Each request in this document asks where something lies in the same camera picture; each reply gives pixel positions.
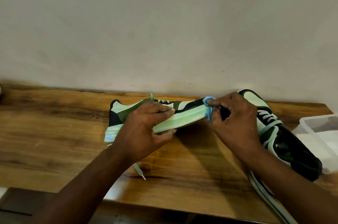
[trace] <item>wooden table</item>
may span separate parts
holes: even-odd
[[[0,103],[0,187],[58,192],[103,149],[110,102],[132,104],[148,94],[58,90],[7,85]],[[195,97],[154,95],[192,100]],[[324,104],[269,101],[293,129],[305,116],[326,115]],[[242,166],[204,122],[129,168],[105,197],[118,202],[242,220],[280,223],[247,180]],[[338,177],[319,185],[338,195]]]

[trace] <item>left hand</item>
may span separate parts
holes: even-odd
[[[131,112],[112,146],[132,165],[171,141],[176,129],[160,135],[152,130],[174,115],[175,109],[155,101],[147,101]]]

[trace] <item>shoe sole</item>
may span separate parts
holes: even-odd
[[[153,128],[153,131],[155,133],[159,133],[192,124],[198,120],[203,119],[205,117],[205,112],[207,111],[207,109],[207,106],[201,105],[182,113],[175,114],[164,122],[156,125]],[[104,142],[113,142],[122,126],[123,124],[118,124],[108,127],[105,133]]]

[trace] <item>hand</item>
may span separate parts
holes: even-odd
[[[255,105],[236,92],[206,102],[214,106],[211,114],[212,130],[237,158],[246,162],[253,152],[263,149],[258,137]],[[224,121],[219,106],[229,109],[231,113]]]
[[[174,115],[175,109],[155,101],[147,101],[131,112],[112,145],[130,165],[150,155],[171,141],[176,129],[157,135],[157,124]]]

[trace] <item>plastic container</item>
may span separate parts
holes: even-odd
[[[304,117],[293,133],[323,164],[323,173],[338,171],[338,114]]]

